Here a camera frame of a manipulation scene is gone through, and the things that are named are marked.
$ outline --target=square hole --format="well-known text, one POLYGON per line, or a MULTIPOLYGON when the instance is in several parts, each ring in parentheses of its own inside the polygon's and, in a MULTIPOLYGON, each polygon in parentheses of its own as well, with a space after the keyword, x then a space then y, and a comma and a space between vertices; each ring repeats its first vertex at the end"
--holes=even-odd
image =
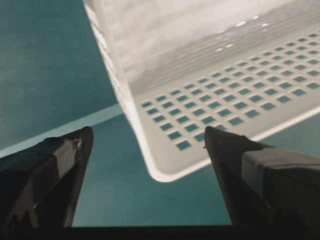
POLYGON ((319 61, 312 59, 312 60, 308 61, 308 63, 315 65, 315 64, 318 64, 319 61))
POLYGON ((300 47, 297 47, 296 49, 303 51, 303 50, 306 50, 307 48, 305 46, 300 46, 300 47))
POLYGON ((305 39, 305 38, 300 38, 300 39, 298 39, 298 41, 303 43, 303 42, 307 41, 307 39, 305 39))
POLYGON ((309 45, 311 45, 311 46, 316 46, 316 45, 318 45, 319 43, 317 43, 317 42, 315 42, 315 41, 312 41, 312 42, 309 42, 309 45))
POLYGON ((256 73, 257 75, 259 75, 260 77, 267 75, 268 73, 266 71, 259 71, 256 73))
POLYGON ((281 83, 279 86, 283 89, 288 89, 288 88, 292 87, 293 85, 288 82, 284 82, 284 83, 281 83))
POLYGON ((146 102, 144 102, 144 103, 141 104, 141 106, 142 106, 143 108, 149 107, 149 106, 151 106, 151 105, 152 105, 152 103, 151 103, 150 101, 146 101, 146 102))
POLYGON ((317 89, 320 87, 320 85, 315 82, 312 82, 312 83, 308 84, 307 87, 310 89, 317 89))
POLYGON ((307 57, 305 55, 298 55, 296 56, 297 59, 306 59, 307 57))
POLYGON ((152 108, 152 109, 150 109, 150 110, 148 110, 148 111, 146 111, 149 115, 152 115, 152 114, 155 114, 155 113, 157 113, 157 112, 159 112, 158 111, 158 109, 156 109, 156 108, 152 108))
POLYGON ((163 131, 166 131, 166 130, 168 130, 168 129, 171 129, 173 126, 172 126, 172 124, 171 123, 166 123, 166 124, 164 124, 164 125, 162 125, 162 126, 160 126, 160 128, 163 130, 163 131))
POLYGON ((181 113, 181 111, 178 108, 175 108, 175 109, 169 111, 169 113, 170 113, 170 115, 174 116, 174 115, 181 113))
POLYGON ((220 72, 215 72, 215 73, 212 74, 211 76, 212 76, 213 78, 216 78, 216 77, 219 77, 220 75, 221 75, 220 72))
POLYGON ((192 131, 198 129, 198 126, 195 125, 194 123, 192 123, 192 124, 186 126, 185 129, 186 129, 188 132, 192 132, 192 131))
POLYGON ((292 55, 292 54, 295 54, 295 52, 290 50, 290 51, 286 51, 284 54, 292 55))
POLYGON ((187 116, 182 116, 182 117, 177 118, 176 121, 180 124, 183 124, 183 123, 189 121, 189 118, 187 116))
POLYGON ((223 88, 220 88, 220 89, 214 91, 214 93, 217 95, 223 94, 225 92, 226 92, 226 90, 224 90, 223 88))
POLYGON ((315 50, 312 50, 312 51, 309 51, 309 54, 312 54, 312 55, 315 55, 315 54, 318 54, 319 52, 318 51, 315 51, 315 50))
POLYGON ((226 131, 226 130, 227 130, 227 129, 226 129, 223 125, 221 125, 221 124, 215 126, 214 128, 215 128, 215 129, 218 129, 218 130, 221 130, 221 131, 226 131))
POLYGON ((244 102, 238 102, 237 104, 233 105, 236 109, 243 109, 245 107, 247 107, 248 105, 245 104, 244 102))
POLYGON ((201 120, 205 125, 210 124, 215 121, 212 116, 207 116, 201 120))
POLYGON ((209 99, 211 99, 211 97, 209 95, 204 95, 202 97, 199 98, 201 102, 205 102, 208 101, 209 99))
POLYGON ((256 66, 250 66, 250 67, 247 68, 248 71, 254 71, 256 69, 257 69, 256 66))
POLYGON ((221 106, 221 104, 219 102, 217 102, 217 101, 214 101, 214 102, 208 104, 208 107, 211 108, 211 109, 215 109, 215 108, 217 108, 219 106, 221 106))
POLYGON ((303 82, 303 81, 305 81, 305 80, 307 80, 307 79, 306 79, 305 77, 303 77, 303 76, 297 76, 297 77, 295 77, 293 80, 301 83, 301 82, 303 82))
POLYGON ((193 90, 191 93, 192 93, 193 95, 198 95, 198 94, 200 94, 200 93, 203 93, 203 91, 202 91, 201 89, 196 89, 196 90, 193 90))
POLYGON ((277 55, 277 56, 274 56, 274 57, 273 57, 273 59, 274 59, 274 60, 280 60, 280 59, 283 59, 283 57, 282 57, 282 56, 277 55))
POLYGON ((196 106, 197 104, 195 104, 193 101, 191 101, 191 102, 188 102, 187 104, 185 104, 184 106, 187 108, 187 109, 190 109, 190 108, 192 108, 192 107, 194 107, 194 106, 196 106))
POLYGON ((162 107, 164 107, 165 109, 172 107, 174 104, 171 101, 168 101, 164 104, 162 104, 162 107))
POLYGON ((169 137, 171 140, 175 140, 175 139, 177 139, 177 138, 180 138, 181 136, 182 136, 181 133, 178 132, 178 131, 174 131, 174 132, 168 134, 168 137, 169 137))
POLYGON ((281 96, 281 97, 278 97, 277 100, 282 103, 282 104, 285 104, 289 101, 291 101, 291 98, 287 97, 287 96, 281 96))
POLYGON ((269 61, 262 61, 262 62, 260 62, 260 64, 263 65, 263 66, 265 66, 265 65, 270 64, 270 62, 269 62, 269 61))
POLYGON ((286 70, 286 71, 283 71, 281 74, 284 75, 284 76, 289 76, 289 75, 293 74, 293 72, 289 71, 289 70, 286 70))
POLYGON ((297 90, 294 90, 292 93, 299 97, 299 96, 304 95, 306 92, 303 91, 302 89, 297 89, 297 90))
POLYGON ((201 79, 199 79, 198 80, 198 83, 200 83, 200 84, 203 84, 203 83, 205 83, 205 82, 207 82, 208 81, 208 78, 201 78, 201 79))
POLYGON ((195 116, 199 116, 199 115, 201 115, 201 114, 204 114, 205 111, 204 111, 202 108, 199 108, 199 109, 193 111, 192 113, 193 113, 195 116))
POLYGON ((178 89, 172 90, 172 91, 170 92, 171 95, 177 95, 177 94, 179 94, 179 93, 181 93, 181 91, 178 90, 178 89))
POLYGON ((239 125, 239 124, 241 124, 243 122, 244 121, 239 117, 234 117, 234 118, 229 120, 229 123, 231 123, 233 126, 239 125))
POLYGON ((247 62, 244 62, 244 61, 243 61, 243 62, 240 62, 240 63, 238 64, 238 66, 239 66, 239 67, 243 67, 243 66, 245 66, 245 65, 247 65, 247 64, 248 64, 247 62))
POLYGON ((256 110, 251 110, 251 111, 247 111, 247 112, 245 113, 245 115, 247 115, 249 118, 252 119, 252 118, 260 115, 260 113, 257 112, 256 110))
POLYGON ((235 89, 235 88, 237 88, 237 87, 239 87, 239 86, 240 86, 240 84, 239 84, 239 83, 234 82, 234 83, 232 83, 232 84, 230 84, 230 85, 229 85, 229 88, 231 88, 231 89, 235 89))
POLYGON ((281 67, 278 65, 274 65, 274 66, 270 67, 270 69, 276 71, 276 70, 281 69, 281 67))
POLYGON ((235 68, 232 66, 225 69, 226 72, 232 72, 233 70, 235 70, 235 68))
POLYGON ((261 101, 263 98, 259 95, 254 95, 252 97, 249 98, 252 102, 256 103, 256 102, 259 102, 261 101))
POLYGON ((251 61, 257 61, 257 60, 259 60, 259 59, 260 59, 259 57, 254 56, 254 57, 252 57, 250 60, 251 60, 251 61))
POLYGON ((304 65, 298 65, 298 66, 295 66, 294 67, 295 69, 298 69, 298 70, 303 70, 303 69, 305 69, 306 67, 304 66, 304 65))
POLYGON ((253 84, 253 86, 256 88, 256 89, 260 89, 262 87, 265 86, 265 84, 263 82, 257 82, 255 84, 253 84))
POLYGON ((276 91, 276 90, 273 89, 273 88, 270 88, 270 89, 264 91, 264 93, 267 94, 267 95, 269 95, 269 96, 272 96, 272 95, 276 94, 277 92, 278 92, 278 91, 276 91))
POLYGON ((191 147, 191 144, 187 140, 185 140, 185 141, 178 143, 176 146, 182 151, 182 150, 185 150, 185 149, 191 147))
POLYGON ((277 76, 271 76, 267 78, 267 80, 273 83, 273 82, 279 81, 280 78, 278 78, 277 76))
POLYGON ((313 77, 319 75, 319 73, 320 73, 320 72, 318 72, 318 71, 316 71, 316 70, 308 71, 308 74, 311 75, 311 76, 313 76, 313 77))
POLYGON ((212 89, 212 88, 214 88, 215 86, 217 86, 215 83, 209 83, 209 84, 207 84, 207 85, 205 85, 205 87, 207 88, 207 89, 212 89))
POLYGON ((193 88, 195 85, 193 85, 192 83, 188 83, 187 85, 184 86, 185 89, 191 89, 193 88))
POLYGON ((254 80, 254 78, 253 77, 251 77, 251 76, 247 76, 247 77, 245 77, 244 79, 242 79, 244 82, 246 82, 246 83, 248 83, 248 82, 251 82, 252 80, 254 80))
POLYGON ((202 142, 203 140, 205 140, 205 133, 199 133, 197 135, 194 136, 195 140, 197 140, 198 142, 202 142))
POLYGON ((232 101, 232 100, 235 100, 236 97, 233 96, 233 95, 228 95, 228 96, 225 96, 223 99, 224 99, 225 101, 227 101, 227 102, 230 102, 230 101, 232 101))
POLYGON ((269 111, 269 110, 271 110, 271 109, 274 109, 274 108, 276 107, 276 105, 268 102, 268 103, 266 103, 266 104, 263 104, 261 107, 262 107, 264 110, 269 111))
POLYGON ((286 61, 284 61, 283 63, 286 64, 286 65, 291 65, 291 64, 294 63, 294 61, 286 60, 286 61))
POLYGON ((238 91, 238 93, 240 93, 241 95, 246 95, 248 93, 251 93, 251 91, 248 88, 244 88, 244 89, 238 91))
POLYGON ((219 81, 221 83, 226 83, 226 82, 230 81, 230 78, 229 77, 224 77, 224 78, 221 78, 219 81))
POLYGON ((158 123, 158 122, 161 122, 161 121, 163 121, 163 120, 165 120, 165 119, 166 119, 166 118, 165 118, 164 116, 160 115, 160 116, 155 117, 153 120, 154 120, 156 123, 158 123))
POLYGON ((240 77, 241 75, 243 75, 244 73, 241 71, 237 71, 236 73, 234 73, 233 75, 236 77, 240 77))
POLYGON ((225 116, 231 114, 231 111, 229 111, 228 109, 223 109, 223 110, 219 111, 218 114, 219 114, 221 117, 225 117, 225 116))
POLYGON ((158 102, 161 102, 161 101, 165 100, 166 98, 167 98, 166 96, 162 95, 162 96, 158 96, 158 97, 156 98, 156 100, 157 100, 158 102))

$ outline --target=white plastic basket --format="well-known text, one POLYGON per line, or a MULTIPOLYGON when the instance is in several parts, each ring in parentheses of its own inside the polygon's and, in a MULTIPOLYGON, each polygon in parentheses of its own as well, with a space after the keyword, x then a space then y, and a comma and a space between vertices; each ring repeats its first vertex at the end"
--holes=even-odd
POLYGON ((318 0, 84 5, 157 181, 210 163, 207 125, 259 141, 320 112, 318 0))

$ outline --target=white plastic crate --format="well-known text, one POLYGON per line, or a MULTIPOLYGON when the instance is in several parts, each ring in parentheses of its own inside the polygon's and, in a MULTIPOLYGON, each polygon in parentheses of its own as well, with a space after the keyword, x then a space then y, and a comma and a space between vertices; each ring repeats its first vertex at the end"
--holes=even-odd
POLYGON ((318 0, 84 5, 157 181, 210 163, 206 126, 259 141, 320 112, 318 0))

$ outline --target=ventilation hole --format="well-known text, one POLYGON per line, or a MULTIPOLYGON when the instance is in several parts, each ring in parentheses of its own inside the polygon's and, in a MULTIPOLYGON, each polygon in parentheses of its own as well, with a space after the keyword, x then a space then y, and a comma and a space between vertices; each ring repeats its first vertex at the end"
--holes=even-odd
POLYGON ((190 125, 185 127, 185 130, 187 130, 188 132, 192 132, 192 131, 194 131, 196 129, 198 129, 198 126, 195 125, 194 123, 192 123, 192 124, 190 124, 190 125))
POLYGON ((168 130, 168 129, 171 129, 172 127, 173 127, 173 126, 172 126, 171 123, 166 123, 166 124, 160 126, 160 128, 161 128, 163 131, 166 131, 166 130, 168 130))
POLYGON ((215 121, 212 116, 207 116, 201 120, 205 125, 210 124, 215 121))
POLYGON ((198 142, 202 142, 203 140, 205 140, 205 133, 199 133, 198 135, 194 136, 195 140, 197 140, 198 142))
POLYGON ((240 63, 238 64, 238 66, 239 66, 239 67, 243 67, 243 66, 245 66, 245 65, 247 65, 247 64, 248 64, 247 62, 244 62, 244 61, 243 61, 243 62, 240 62, 240 63))
POLYGON ((279 86, 280 86, 281 88, 283 88, 283 89, 287 89, 287 88, 292 87, 293 85, 290 84, 290 83, 288 83, 288 82, 284 82, 284 83, 281 83, 279 86))
POLYGON ((271 77, 267 78, 267 80, 273 83, 273 82, 280 80, 280 78, 278 78, 277 76, 271 76, 271 77))
POLYGON ((156 109, 156 108, 152 108, 152 109, 150 109, 150 110, 148 110, 148 111, 146 111, 149 115, 152 115, 152 114, 155 114, 155 113, 157 113, 157 112, 159 112, 158 111, 158 109, 156 109))
POLYGON ((174 115, 181 113, 181 111, 178 108, 175 108, 175 109, 169 111, 169 113, 170 113, 170 115, 174 116, 174 115))
POLYGON ((224 78, 221 78, 219 81, 220 81, 221 83, 225 83, 225 82, 230 81, 230 78, 224 77, 224 78))
POLYGON ((286 64, 286 65, 291 65, 291 64, 294 63, 294 61, 286 60, 286 61, 284 61, 283 63, 286 64))
POLYGON ((217 86, 215 83, 209 83, 208 85, 205 85, 205 87, 207 88, 207 89, 212 89, 212 88, 214 88, 215 86, 217 86))
POLYGON ((320 87, 320 85, 315 82, 312 82, 312 83, 308 84, 307 87, 310 89, 317 89, 320 87))
POLYGON ((226 131, 226 130, 227 130, 227 129, 226 129, 223 125, 221 125, 221 124, 215 126, 214 128, 216 128, 216 129, 218 129, 218 130, 221 130, 221 131, 226 131))
POLYGON ((192 107, 194 107, 194 106, 196 106, 197 104, 195 104, 193 101, 191 101, 191 102, 188 102, 187 104, 185 104, 184 106, 187 108, 187 109, 190 109, 190 108, 192 108, 192 107))
POLYGON ((281 97, 278 97, 277 100, 282 103, 282 104, 285 104, 289 101, 291 101, 291 98, 287 97, 287 96, 281 96, 281 97))
POLYGON ((225 92, 226 92, 226 90, 224 90, 224 89, 222 89, 222 88, 214 91, 214 93, 217 94, 217 95, 223 94, 223 93, 225 93, 225 92))
POLYGON ((189 118, 187 116, 182 116, 182 117, 177 118, 176 121, 180 124, 183 124, 183 123, 189 121, 189 118))
POLYGON ((281 69, 281 67, 278 65, 274 65, 274 66, 270 67, 270 69, 276 71, 276 70, 281 69))
POLYGON ((262 82, 257 82, 257 83, 255 83, 255 84, 253 84, 253 86, 254 86, 256 89, 260 89, 260 88, 264 87, 265 84, 262 83, 262 82))
POLYGON ((304 95, 306 92, 303 91, 302 89, 297 89, 297 90, 294 90, 292 93, 296 96, 301 96, 301 95, 304 95))
POLYGON ((298 55, 296 56, 297 59, 306 59, 307 57, 305 55, 298 55))
POLYGON ((270 56, 270 55, 272 55, 272 52, 267 51, 267 52, 263 53, 263 55, 264 56, 270 56))
POLYGON ((231 123, 233 126, 239 125, 241 123, 243 123, 244 121, 239 118, 239 117, 235 117, 229 120, 229 123, 231 123))
POLYGON ((259 75, 260 77, 267 75, 268 73, 266 71, 259 71, 256 73, 257 75, 259 75))
POLYGON ((317 43, 317 42, 315 42, 315 41, 312 41, 312 42, 310 42, 309 43, 309 45, 311 45, 311 46, 316 46, 316 45, 318 45, 319 43, 317 43))
POLYGON ((270 64, 270 62, 269 62, 269 61, 262 61, 262 62, 260 62, 260 64, 263 65, 263 66, 265 66, 265 65, 270 64))
POLYGON ((233 95, 228 95, 228 96, 225 96, 223 99, 224 99, 225 101, 227 101, 227 102, 230 102, 230 101, 232 101, 232 100, 235 100, 236 97, 233 96, 233 95))
POLYGON ((225 117, 229 114, 231 114, 231 112, 228 110, 228 109, 223 109, 221 111, 218 111, 218 114, 221 116, 221 117, 225 117))
POLYGON ((165 118, 164 116, 160 115, 160 116, 155 117, 153 120, 154 120, 156 123, 158 123, 158 122, 161 122, 161 121, 163 121, 163 120, 165 120, 165 119, 166 119, 166 118, 165 118))
POLYGON ((274 56, 274 57, 273 57, 273 59, 274 59, 274 60, 280 60, 280 59, 283 59, 283 57, 282 57, 282 56, 277 55, 277 56, 274 56))
POLYGON ((260 59, 259 57, 255 56, 255 57, 251 58, 250 60, 251 60, 251 61, 257 61, 257 60, 259 60, 259 59, 260 59))
POLYGON ((237 104, 235 104, 235 105, 233 105, 233 106, 234 106, 236 109, 243 109, 243 108, 247 107, 248 105, 241 101, 241 102, 239 102, 239 103, 237 103, 237 104))
POLYGON ((177 98, 177 100, 178 100, 179 102, 183 102, 183 101, 185 101, 185 100, 187 100, 187 99, 188 99, 188 97, 187 97, 186 95, 182 95, 182 96, 180 96, 180 97, 177 98))
POLYGON ((174 131, 174 132, 172 132, 172 133, 170 133, 170 134, 168 135, 168 137, 169 137, 171 140, 175 140, 175 139, 177 139, 177 138, 180 138, 181 136, 182 136, 181 133, 178 132, 178 131, 174 131))
POLYGON ((274 90, 273 88, 270 88, 270 89, 264 91, 264 93, 267 94, 267 95, 269 95, 269 96, 272 96, 272 95, 276 94, 277 91, 274 90))
POLYGON ((209 99, 211 99, 211 97, 209 95, 204 95, 202 97, 199 98, 201 102, 205 102, 208 101, 209 99))
POLYGON ((311 76, 317 76, 317 75, 319 75, 319 72, 316 70, 312 70, 312 71, 308 71, 308 74, 311 76))
POLYGON ((300 46, 300 47, 297 47, 296 49, 303 51, 303 50, 306 50, 307 48, 305 46, 300 46))
POLYGON ((191 144, 187 140, 185 140, 185 141, 178 143, 176 146, 182 151, 182 150, 185 150, 185 149, 191 147, 191 144))
POLYGON ((307 41, 307 39, 305 39, 305 38, 300 38, 300 39, 298 39, 298 41, 303 43, 303 42, 307 41))
POLYGON ((259 95, 254 95, 252 97, 249 98, 252 102, 256 103, 256 102, 259 102, 261 101, 263 98, 259 95))
POLYGON ((306 79, 305 77, 303 77, 303 76, 297 76, 297 77, 295 77, 293 80, 301 83, 301 82, 304 82, 304 81, 307 80, 307 79, 306 79))
POLYGON ((162 107, 165 109, 172 107, 174 104, 171 101, 166 102, 165 104, 162 104, 162 107))
POLYGON ((161 102, 161 101, 165 100, 166 98, 167 98, 166 96, 162 95, 162 96, 158 96, 158 97, 156 98, 156 100, 157 100, 158 102, 161 102))
POLYGON ((254 71, 256 69, 257 69, 257 67, 255 67, 255 66, 250 66, 247 68, 248 71, 254 71))
POLYGON ((201 78, 198 80, 198 83, 203 84, 208 81, 208 78, 201 78))
POLYGON ((258 116, 260 113, 259 112, 257 112, 256 110, 251 110, 251 111, 247 111, 246 113, 245 113, 245 115, 247 115, 249 118, 254 118, 254 117, 256 117, 256 116, 258 116))
POLYGON ((238 93, 240 93, 241 95, 246 95, 248 93, 251 93, 251 91, 248 88, 244 88, 244 89, 238 91, 238 93))
POLYGON ((269 111, 271 109, 274 109, 276 107, 276 105, 273 105, 272 103, 268 102, 266 104, 263 104, 261 106, 264 110, 269 111))
POLYGON ((312 50, 312 51, 309 51, 308 53, 309 53, 309 54, 312 54, 312 55, 315 55, 315 54, 318 54, 319 52, 318 52, 318 51, 315 51, 315 50, 312 50))
POLYGON ((251 82, 252 80, 254 80, 254 78, 253 77, 251 77, 251 76, 247 76, 247 77, 245 77, 244 79, 242 79, 244 82, 246 82, 246 83, 248 83, 248 82, 251 82))
POLYGON ((215 109, 215 108, 217 108, 219 106, 221 106, 221 104, 219 102, 217 102, 217 101, 214 101, 214 102, 208 104, 208 107, 211 108, 211 109, 215 109))
POLYGON ((298 66, 295 66, 294 67, 295 69, 298 69, 298 70, 303 70, 303 69, 305 69, 306 67, 304 66, 304 65, 298 65, 298 66))
POLYGON ((315 59, 312 59, 312 60, 310 60, 310 61, 308 61, 308 63, 310 63, 310 64, 318 64, 319 63, 319 61, 317 61, 317 60, 315 60, 315 59))
POLYGON ((185 89, 191 89, 193 88, 195 85, 193 85, 192 83, 189 83, 187 85, 184 86, 185 89))
POLYGON ((230 85, 229 85, 229 88, 231 88, 231 89, 235 89, 235 88, 237 88, 237 87, 239 87, 239 86, 240 86, 240 84, 239 84, 239 83, 234 82, 234 83, 232 83, 232 84, 230 84, 230 85))
POLYGON ((202 90, 201 89, 196 89, 194 91, 191 92, 193 95, 198 95, 200 93, 202 93, 202 90))
POLYGON ((232 72, 233 70, 235 70, 233 67, 228 67, 225 69, 226 72, 232 72))
POLYGON ((289 75, 293 74, 293 72, 289 71, 289 70, 286 70, 286 71, 283 71, 281 74, 284 75, 284 76, 289 76, 289 75))
POLYGON ((170 92, 171 95, 177 95, 177 94, 179 94, 179 93, 181 93, 181 91, 178 90, 178 89, 172 90, 172 91, 170 92))
POLYGON ((216 77, 219 77, 220 75, 221 75, 220 72, 216 72, 216 73, 212 74, 211 76, 212 76, 213 78, 216 78, 216 77))
POLYGON ((151 105, 152 105, 152 103, 151 103, 150 101, 146 101, 146 102, 144 102, 144 103, 141 104, 141 106, 142 106, 143 108, 146 108, 146 107, 151 106, 151 105))
POLYGON ((237 72, 234 73, 233 75, 234 75, 235 77, 240 77, 240 76, 242 76, 243 74, 244 74, 243 72, 237 71, 237 72))
POLYGON ((295 54, 295 52, 294 51, 286 51, 284 54, 292 55, 292 54, 295 54))
POLYGON ((199 115, 201 115, 201 114, 204 114, 205 111, 204 111, 202 108, 199 108, 199 109, 193 111, 192 113, 193 113, 195 116, 199 116, 199 115))

